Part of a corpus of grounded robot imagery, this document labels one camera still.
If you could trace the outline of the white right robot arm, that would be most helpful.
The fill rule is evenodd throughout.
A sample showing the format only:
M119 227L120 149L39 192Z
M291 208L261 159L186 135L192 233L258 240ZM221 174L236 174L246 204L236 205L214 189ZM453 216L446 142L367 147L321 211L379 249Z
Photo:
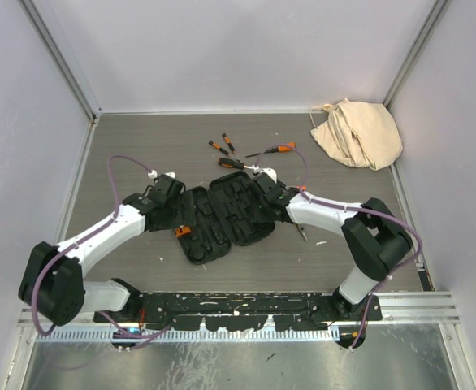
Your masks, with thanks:
M413 247L405 224L377 198L347 203L316 197L282 184L270 168L253 174L251 191L255 219L310 225L345 239L354 265L333 293L335 312L342 319L354 319L362 312L369 294Z

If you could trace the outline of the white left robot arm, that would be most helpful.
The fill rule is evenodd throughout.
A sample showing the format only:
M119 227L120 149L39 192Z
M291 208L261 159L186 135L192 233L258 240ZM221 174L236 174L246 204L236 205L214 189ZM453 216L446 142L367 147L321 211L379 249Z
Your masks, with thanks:
M118 278L87 282L85 276L134 237L194 222L192 193L174 174L162 174L143 193L126 197L113 213L82 233L56 245L46 241L35 245L18 297L56 326L68 324L78 314L101 311L131 322L143 306L141 291Z

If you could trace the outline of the black plastic tool case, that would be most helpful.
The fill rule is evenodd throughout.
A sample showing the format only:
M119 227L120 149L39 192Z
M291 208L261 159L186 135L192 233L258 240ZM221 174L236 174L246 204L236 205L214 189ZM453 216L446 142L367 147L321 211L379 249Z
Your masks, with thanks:
M233 245L249 246L275 230L274 222L253 218L251 182L247 173L238 171L211 181L208 188L188 190L195 224L176 228L175 237L192 264L214 261L227 255Z

